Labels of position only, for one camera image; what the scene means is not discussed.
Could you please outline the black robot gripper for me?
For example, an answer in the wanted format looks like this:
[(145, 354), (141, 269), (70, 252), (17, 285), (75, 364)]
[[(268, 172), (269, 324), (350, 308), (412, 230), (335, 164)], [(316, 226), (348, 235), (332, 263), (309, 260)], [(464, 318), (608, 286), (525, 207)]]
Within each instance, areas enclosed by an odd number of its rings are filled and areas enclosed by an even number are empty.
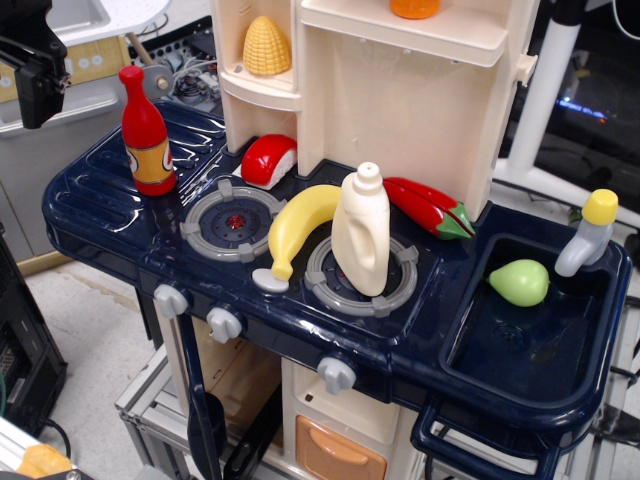
[(67, 48), (47, 23), (50, 1), (1, 3), (1, 61), (14, 70), (22, 124), (38, 129), (63, 108)]

